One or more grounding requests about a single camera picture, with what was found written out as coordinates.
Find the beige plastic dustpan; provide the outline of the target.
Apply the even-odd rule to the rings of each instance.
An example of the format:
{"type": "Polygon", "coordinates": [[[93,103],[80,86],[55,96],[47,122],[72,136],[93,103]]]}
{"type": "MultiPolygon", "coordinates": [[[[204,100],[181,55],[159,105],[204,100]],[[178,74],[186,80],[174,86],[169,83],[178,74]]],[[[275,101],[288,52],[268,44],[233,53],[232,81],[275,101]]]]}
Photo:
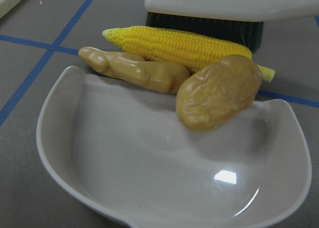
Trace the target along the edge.
{"type": "Polygon", "coordinates": [[[299,208],[312,179],[304,134],[283,100],[192,132],[174,96],[75,66],[49,92],[36,139],[65,191],[132,228],[265,228],[299,208]]]}

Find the beige brush black bristles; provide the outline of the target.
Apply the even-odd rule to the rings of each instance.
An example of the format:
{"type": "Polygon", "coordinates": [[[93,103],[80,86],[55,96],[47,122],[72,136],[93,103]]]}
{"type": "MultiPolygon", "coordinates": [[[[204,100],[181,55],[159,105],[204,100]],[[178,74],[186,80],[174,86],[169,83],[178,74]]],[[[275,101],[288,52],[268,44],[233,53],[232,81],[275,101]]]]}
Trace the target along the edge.
{"type": "Polygon", "coordinates": [[[233,41],[256,52],[263,23],[317,16],[319,0],[145,0],[147,26],[233,41]]]}

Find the yellow toy corn cob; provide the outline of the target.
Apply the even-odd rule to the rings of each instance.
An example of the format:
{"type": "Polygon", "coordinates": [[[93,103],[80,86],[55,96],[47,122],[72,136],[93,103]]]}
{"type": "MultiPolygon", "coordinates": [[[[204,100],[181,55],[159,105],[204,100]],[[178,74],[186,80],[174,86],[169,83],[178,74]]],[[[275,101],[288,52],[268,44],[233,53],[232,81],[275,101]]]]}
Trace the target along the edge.
{"type": "Polygon", "coordinates": [[[244,45],[174,29],[131,26],[106,29],[102,35],[125,52],[148,61],[179,63],[192,73],[230,55],[252,59],[252,52],[244,45]]]}

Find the tan toy ginger root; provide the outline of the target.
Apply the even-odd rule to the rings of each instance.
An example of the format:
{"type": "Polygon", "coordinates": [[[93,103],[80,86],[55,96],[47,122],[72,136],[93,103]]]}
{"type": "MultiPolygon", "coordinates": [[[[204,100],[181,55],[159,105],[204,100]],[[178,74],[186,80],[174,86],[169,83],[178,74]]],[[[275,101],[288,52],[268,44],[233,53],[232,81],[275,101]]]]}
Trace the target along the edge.
{"type": "Polygon", "coordinates": [[[127,52],[106,52],[83,47],[78,56],[95,72],[142,88],[165,94],[175,94],[190,77],[189,70],[171,62],[146,61],[127,52]]]}

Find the brown toy potato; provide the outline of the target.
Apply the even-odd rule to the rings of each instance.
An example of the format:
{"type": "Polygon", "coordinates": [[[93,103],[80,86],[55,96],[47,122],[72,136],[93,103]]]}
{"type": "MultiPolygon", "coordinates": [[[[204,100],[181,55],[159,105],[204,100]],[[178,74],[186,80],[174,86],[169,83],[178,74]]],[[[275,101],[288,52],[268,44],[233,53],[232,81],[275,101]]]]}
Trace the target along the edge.
{"type": "Polygon", "coordinates": [[[185,80],[176,95],[179,121],[192,131],[215,129],[255,100],[262,74],[252,60],[229,56],[185,80]]]}

